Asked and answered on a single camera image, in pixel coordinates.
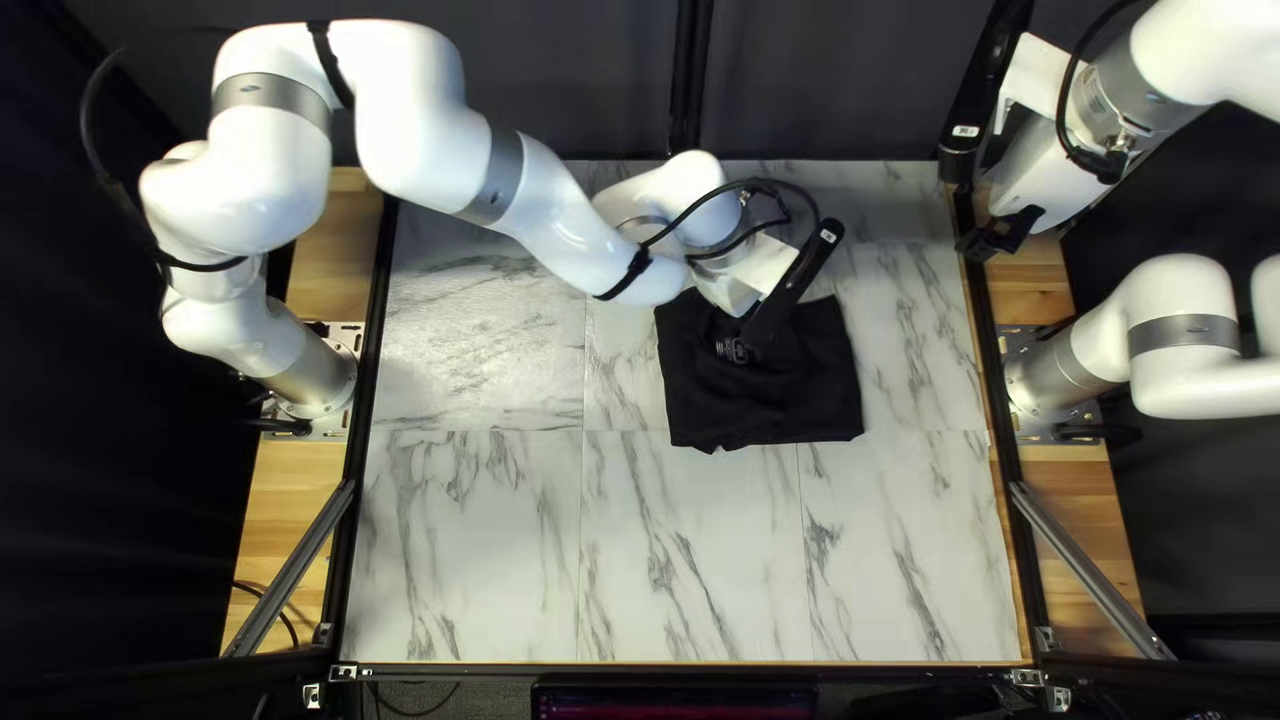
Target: sticker label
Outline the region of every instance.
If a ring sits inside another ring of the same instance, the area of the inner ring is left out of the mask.
[[[730,363],[737,365],[746,365],[750,360],[750,352],[742,338],[739,337],[726,337],[724,340],[716,341],[716,355],[719,355]]]

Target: white marble surface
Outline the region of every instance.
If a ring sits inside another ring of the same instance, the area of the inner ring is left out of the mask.
[[[987,433],[873,430],[800,448],[814,659],[1016,659]]]
[[[588,432],[580,660],[810,660],[794,445]]]
[[[364,662],[572,661],[582,436],[375,429],[344,643]]]
[[[416,205],[397,238],[375,423],[581,427],[586,296],[511,238]]]
[[[655,164],[568,165],[590,193]],[[810,296],[841,301],[868,433],[673,448],[652,311],[404,206],[346,659],[1018,659],[934,165],[726,169],[809,187],[849,228]]]

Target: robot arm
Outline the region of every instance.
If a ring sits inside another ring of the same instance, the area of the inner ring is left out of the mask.
[[[1068,159],[1055,132],[1069,56],[1023,35],[1000,91],[1036,113],[991,170],[992,215],[1044,209],[1039,232],[1066,220],[1106,186]],[[1078,68],[1065,120],[1078,146],[1156,147],[1208,106],[1231,100],[1280,122],[1280,4],[1160,0],[1092,65]],[[1261,357],[1240,357],[1226,272],[1207,258],[1166,255],[1134,269],[1066,329],[1005,365],[1010,401],[1042,420],[1119,383],[1157,418],[1245,418],[1280,413],[1280,256],[1252,281]]]
[[[1129,382],[1134,406],[1155,418],[1280,413],[1280,255],[1253,270],[1252,295],[1261,356],[1244,360],[1226,270],[1199,255],[1147,260],[1101,305],[1006,363],[1009,397],[1065,420],[1055,413]]]
[[[356,147],[374,184],[513,237],[588,293],[605,293],[627,275],[637,246],[593,209],[556,154],[466,106],[462,63],[448,38],[412,23],[356,19],[332,23],[328,40],[357,99]],[[329,118],[339,106],[306,24],[242,31],[214,67],[207,140],[175,147],[138,183],[163,251],[197,265],[246,258],[218,272],[170,270],[163,314],[170,340],[259,379],[298,418],[339,411],[355,364],[268,299],[259,270],[262,254],[324,210]],[[611,210],[669,220],[724,183],[705,152],[668,165],[673,172],[660,173],[660,187],[632,188],[623,204],[630,209]],[[676,234],[714,245],[737,227],[740,210],[732,195],[718,196]],[[616,301],[675,297],[689,274],[675,255],[655,254]]]
[[[1015,102],[1036,113],[989,174],[992,215],[1044,209],[1033,233],[1069,219],[1107,188],[1066,158],[1053,129],[1068,60],[1068,53],[1024,33],[992,123],[1001,133]],[[1280,4],[1160,0],[1092,65],[1079,64],[1065,119],[1076,145],[1134,158],[1224,100],[1280,122]]]

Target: black cable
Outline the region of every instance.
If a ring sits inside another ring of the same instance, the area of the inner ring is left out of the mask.
[[[186,32],[224,32],[229,28],[216,28],[216,27],[195,27],[186,28]],[[227,270],[239,265],[244,260],[248,260],[244,255],[238,255],[221,263],[214,263],[210,265],[201,265],[196,263],[187,263],[186,260],[179,260],[173,255],[160,250],[160,242],[156,240],[155,233],[151,232],[151,227],[147,224],[146,218],[138,210],[137,205],[133,204],[133,199],[129,197],[124,186],[118,181],[110,172],[108,172],[106,165],[102,164],[102,156],[97,151],[97,142],[93,140],[93,106],[99,92],[102,90],[102,83],[106,81],[108,76],[119,64],[120,55],[128,45],[122,45],[113,50],[102,61],[93,68],[93,72],[88,76],[88,82],[84,83],[84,90],[81,92],[79,99],[79,136],[81,145],[84,146],[84,155],[88,158],[88,164],[93,169],[93,179],[97,182],[102,192],[111,200],[116,210],[124,215],[128,222],[129,234],[136,237],[145,247],[147,254],[151,256],[161,268],[178,268],[182,270],[188,270],[192,273],[216,273],[220,270]],[[165,283],[169,283],[169,273],[165,272]]]
[[[259,600],[262,600],[262,591],[255,588],[253,585],[244,584],[241,580],[232,580],[232,587],[244,591],[252,596],[257,596]],[[293,639],[293,650],[302,647],[302,643],[298,642],[298,632],[293,629],[293,623],[289,623],[289,619],[284,615],[283,610],[280,611],[280,621],[284,623],[284,628],[289,630],[289,638]],[[262,701],[259,701],[259,708],[257,712],[253,714],[253,717],[257,717],[260,712],[262,712]]]
[[[266,710],[269,700],[271,700],[270,693],[262,693],[262,697],[257,698],[257,707],[253,708],[253,720],[262,720],[262,711]]]
[[[84,83],[84,91],[81,92],[79,104],[79,129],[81,129],[81,143],[84,145],[84,155],[88,156],[88,164],[93,168],[93,174],[99,178],[99,182],[110,178],[110,173],[102,165],[102,158],[97,152],[97,145],[93,142],[93,99],[97,97],[99,91],[102,88],[102,82],[106,76],[111,73],[111,69],[120,61],[120,55],[124,53],[127,45],[122,45],[111,51],[110,55],[102,59],[101,63],[93,68],[93,73],[88,76],[88,82]]]
[[[460,687],[462,687],[462,683],[453,683],[453,687],[449,688],[449,692],[445,693],[444,698],[440,700],[440,702],[433,705],[431,707],[428,707],[426,710],[408,712],[408,711],[401,710],[399,707],[396,707],[390,702],[387,702],[385,700],[383,700],[383,694],[378,691],[378,683],[376,682],[369,683],[369,689],[370,689],[370,692],[374,693],[374,701],[375,701],[374,711],[378,714],[379,719],[381,719],[381,716],[383,716],[381,710],[379,710],[379,707],[385,707],[387,710],[390,710],[392,712],[394,712],[394,714],[397,714],[397,715],[399,715],[402,717],[426,717],[428,715],[430,715],[430,714],[435,712],[436,710],[444,707],[444,703],[449,702],[449,698],[453,697],[453,693],[458,692]]]
[[[692,255],[685,255],[685,261],[692,265],[700,260],[714,260],[717,258],[723,258],[730,252],[732,252],[739,245],[746,242],[748,238],[750,238],[753,234],[768,228],[785,225],[788,223],[791,223],[791,218],[778,218],[776,220],[765,220],[760,224],[751,225],[745,231],[742,231],[741,233],[739,233],[733,240],[731,240],[727,245],[724,245],[724,247],[721,247],[719,250],[714,250],[712,252],[698,252]]]
[[[244,418],[242,424],[266,433],[293,433],[297,437],[311,434],[311,420],[280,420],[275,418]]]
[[[1116,13],[1139,1],[1143,0],[1117,0],[1093,19],[1093,23],[1080,36],[1079,42],[1075,44],[1075,49],[1071,50],[1071,59],[1068,60],[1066,72],[1062,73],[1062,85],[1057,90],[1057,109],[1053,113],[1053,129],[1057,132],[1057,141],[1062,146],[1062,150],[1066,151],[1069,160],[1075,163],[1082,170],[1097,176],[1098,182],[1105,184],[1120,182],[1120,176],[1124,173],[1124,165],[1128,161],[1128,154],[1108,151],[1106,155],[1097,155],[1096,152],[1071,145],[1071,140],[1066,136],[1066,100],[1071,92],[1071,81],[1075,79],[1075,67],[1080,63],[1080,55],[1088,50],[1093,38],[1097,37],[1098,32]]]
[[[685,208],[685,211],[681,213],[681,214],[678,214],[678,215],[676,215],[676,219],[673,219],[669,223],[667,223],[667,225],[664,228],[662,228],[660,231],[658,231],[649,240],[645,240],[645,241],[640,242],[640,247],[650,247],[650,246],[653,246],[659,240],[662,240],[662,238],[667,237],[668,234],[671,234],[672,231],[675,231],[677,227],[680,227],[680,223],[684,223],[685,220],[687,220],[689,217],[692,215],[695,210],[698,210],[703,205],[710,202],[716,197],[719,197],[721,195],[724,195],[726,192],[728,192],[731,190],[739,190],[739,188],[749,188],[749,190],[754,190],[754,191],[758,191],[758,192],[764,192],[765,195],[769,195],[771,197],[773,197],[774,200],[777,200],[780,205],[782,204],[782,200],[778,197],[777,191],[774,191],[772,187],[768,187],[768,186],[763,184],[762,183],[762,178],[748,178],[748,179],[741,179],[741,181],[727,182],[727,183],[717,187],[716,190],[713,190],[713,191],[703,195],[698,200],[694,200],[694,204],[690,205],[689,208]]]
[[[660,241],[664,237],[667,237],[668,234],[671,234],[677,227],[680,227],[681,223],[684,223],[685,220],[687,220],[689,217],[692,215],[694,211],[696,211],[703,205],[710,202],[716,197],[718,197],[721,195],[724,195],[726,192],[728,192],[731,190],[740,190],[740,188],[741,190],[751,190],[751,191],[755,191],[755,192],[762,192],[762,193],[768,195],[769,197],[772,197],[778,204],[778,208],[782,210],[783,218],[780,219],[780,220],[768,220],[765,223],[760,223],[760,224],[755,225],[754,228],[750,228],[746,232],[739,234],[727,246],[724,246],[724,247],[722,247],[719,250],[716,250],[716,251],[712,251],[712,252],[703,252],[703,254],[699,254],[699,255],[686,255],[685,256],[686,260],[710,260],[710,259],[714,259],[714,258],[719,258],[722,255],[726,255],[727,252],[730,252],[731,250],[733,250],[735,247],[737,247],[742,242],[745,242],[746,238],[750,237],[751,234],[754,234],[756,232],[760,232],[764,228],[771,228],[771,227],[781,225],[781,224],[785,224],[785,223],[790,223],[791,222],[791,211],[790,211],[790,209],[787,209],[786,202],[782,201],[782,196],[777,192],[777,188],[790,190],[791,192],[795,192],[801,199],[804,199],[805,204],[809,206],[809,211],[813,213],[813,222],[814,222],[814,224],[817,225],[817,223],[819,222],[818,202],[813,199],[813,195],[810,195],[809,191],[806,191],[805,188],[800,187],[799,184],[790,183],[787,181],[774,179],[774,178],[746,178],[746,179],[727,182],[727,183],[717,187],[716,190],[712,190],[710,192],[703,195],[701,197],[699,197],[698,200],[695,200],[692,202],[692,205],[690,205],[689,208],[685,208],[684,213],[681,213],[680,215],[676,215],[676,218],[673,220],[671,220],[669,223],[667,223],[667,225],[663,227],[660,231],[658,231],[653,237],[650,237],[650,238],[640,242],[640,247],[649,247],[649,246],[657,243],[658,241]]]
[[[786,182],[786,181],[773,179],[773,178],[750,178],[748,181],[741,181],[741,182],[759,183],[759,184],[763,184],[765,187],[769,187],[771,190],[777,187],[777,188],[782,188],[782,190],[788,190],[788,191],[799,195],[805,201],[805,205],[809,206],[809,213],[813,214],[813,218],[812,218],[813,228],[809,231],[809,234],[813,234],[813,231],[818,228],[818,223],[822,222],[822,215],[818,211],[818,201],[813,199],[813,195],[810,195],[808,190],[800,187],[799,184],[790,183],[790,182]],[[716,188],[716,190],[713,190],[708,195],[718,193],[719,191],[721,191],[721,188]],[[783,215],[782,219],[768,220],[768,222],[760,223],[760,224],[758,224],[758,225],[755,225],[753,228],[748,228],[741,234],[739,234],[732,241],[730,241],[724,247],[721,247],[718,250],[713,250],[710,252],[685,255],[685,260],[689,261],[689,263],[696,263],[699,260],[714,260],[716,258],[723,258],[724,255],[728,255],[730,252],[732,252],[733,249],[736,249],[739,245],[742,245],[744,242],[746,242],[746,240],[750,238],[753,234],[755,234],[755,233],[758,233],[758,232],[760,232],[763,229],[767,229],[767,228],[772,228],[772,227],[776,227],[776,225],[790,223],[792,220],[791,211],[787,209],[786,204],[782,202],[782,199],[777,195],[776,191],[774,192],[768,192],[768,195],[771,197],[773,197],[777,201],[778,208],[782,209],[782,215]]]
[[[253,407],[256,405],[261,405],[261,404],[266,402],[268,400],[270,400],[273,395],[275,395],[275,393],[271,392],[271,391],[269,391],[269,389],[264,389],[262,392],[260,392],[260,393],[255,395],[253,397],[248,398],[247,401],[244,401],[244,405],[247,407]]]

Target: table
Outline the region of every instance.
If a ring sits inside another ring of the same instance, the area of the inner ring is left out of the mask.
[[[890,177],[892,165],[882,165],[882,168],[881,172],[883,176]],[[607,168],[602,170],[598,174],[599,182],[611,181],[611,182],[616,181],[621,177],[617,173],[622,172],[622,169],[625,168]],[[335,178],[340,178],[349,172],[349,169],[335,170]],[[915,183],[925,191],[933,187],[932,178],[928,177],[927,172],[914,173],[908,183]],[[867,187],[864,192],[869,190],[873,188]],[[376,195],[369,192],[366,195],[376,197]],[[367,218],[375,214],[371,215],[369,213],[369,208],[371,208],[369,204],[360,205],[360,208],[362,209],[353,211],[352,205],[343,201],[340,195],[332,195],[325,215],[326,219],[321,222],[321,225],[328,223],[330,218],[366,218],[361,232],[344,234],[334,247],[340,246],[353,250],[362,245],[365,249],[364,256],[371,258],[372,238],[376,234],[374,231],[376,220],[369,222]],[[337,219],[335,222],[340,223],[343,220]],[[933,215],[929,222],[934,224],[945,223],[946,217],[945,214]],[[308,268],[321,266],[320,263],[316,263],[316,259],[324,255],[324,252],[312,254],[310,250],[305,251],[305,249],[321,249],[323,241],[312,240],[312,237],[323,237],[316,234],[320,229],[321,227],[314,229],[298,245],[298,256],[294,264],[294,283],[300,282],[300,278],[307,278],[308,274],[314,278],[319,277],[319,273],[312,273]],[[858,232],[868,228],[854,223],[851,229],[856,236]],[[895,232],[893,223],[882,227],[882,233],[886,237],[892,238]],[[1065,284],[1065,275],[1062,275],[1060,256],[1042,250],[1038,242],[1032,243],[1032,247],[1036,249],[1034,252],[1027,254],[1024,251],[1009,259],[1009,261],[998,261],[991,268],[992,296],[997,322],[1048,322],[1057,319],[1059,314],[1065,315],[1069,313],[1069,305],[1066,305],[1069,304],[1069,292]],[[325,249],[330,250],[333,247],[325,246]],[[352,281],[347,283],[348,286],[367,287],[365,278],[351,277],[348,279]],[[335,296],[342,293],[340,287],[343,283],[340,281],[326,279],[323,282],[325,290],[316,293],[315,297],[324,297],[325,293]],[[297,291],[294,288],[306,286],[294,283],[291,283],[289,301],[291,306],[297,307],[298,300],[296,299],[294,293]],[[324,315],[333,319],[332,315],[325,315],[324,313],[308,313],[303,310],[302,314]],[[639,411],[640,416],[644,418],[644,407]],[[273,450],[271,446],[287,446],[289,450]],[[262,582],[270,579],[275,569],[278,569],[280,561],[283,561],[283,557],[292,548],[293,542],[296,542],[296,537],[301,536],[306,521],[310,519],[301,518],[306,512],[298,505],[298,501],[310,493],[310,497],[314,498],[311,501],[312,505],[319,507],[337,480],[340,470],[340,457],[338,457],[335,447],[339,446],[264,443],[262,457],[268,460],[275,457],[278,461],[264,462],[260,459],[260,469],[251,500],[253,510],[251,510],[246,524],[246,542],[242,547],[242,570],[238,571],[239,577],[260,579]],[[1046,502],[1059,512],[1059,516],[1068,524],[1073,534],[1100,561],[1103,570],[1114,580],[1117,580],[1123,591],[1132,591],[1128,596],[1135,600],[1132,562],[1128,560],[1126,543],[1124,542],[1123,525],[1119,523],[1119,512],[1115,505],[1114,489],[1110,484],[1110,473],[1106,468],[1105,451],[1098,451],[1097,448],[1069,450],[1073,452],[1068,457],[1055,457],[1052,454],[1039,455],[1034,459],[1027,457],[1028,479],[1046,496]],[[325,474],[328,474],[328,482],[321,480],[321,475]],[[1002,511],[1002,503],[995,505]],[[285,511],[287,506],[297,506],[300,519],[294,520],[293,514]],[[1043,560],[1042,568],[1046,578],[1046,594],[1051,616],[1053,618],[1060,638],[1066,642],[1068,647],[1070,650],[1092,650],[1094,652],[1123,650],[1123,646],[1117,647],[1117,643],[1123,643],[1123,641],[1119,641],[1119,637],[1108,630],[1101,615],[1096,611],[1089,612],[1092,603],[1082,594],[1078,585],[1074,588],[1070,587],[1074,579],[1062,575],[1061,565],[1057,564],[1059,571],[1055,571],[1055,561]],[[308,589],[307,580],[305,580],[303,588],[300,588],[300,593],[307,592],[314,592],[314,588]],[[302,606],[305,601],[300,602],[300,593],[296,593],[293,602]],[[317,602],[314,603],[312,611],[308,615],[314,618],[316,614],[315,610],[317,610]],[[234,632],[234,628],[236,624],[228,624],[228,637]],[[262,651],[282,646],[276,633],[283,635],[283,632],[278,628],[268,643],[264,644]],[[1014,655],[1027,657],[1025,629],[1019,628],[1018,637],[1018,652]]]

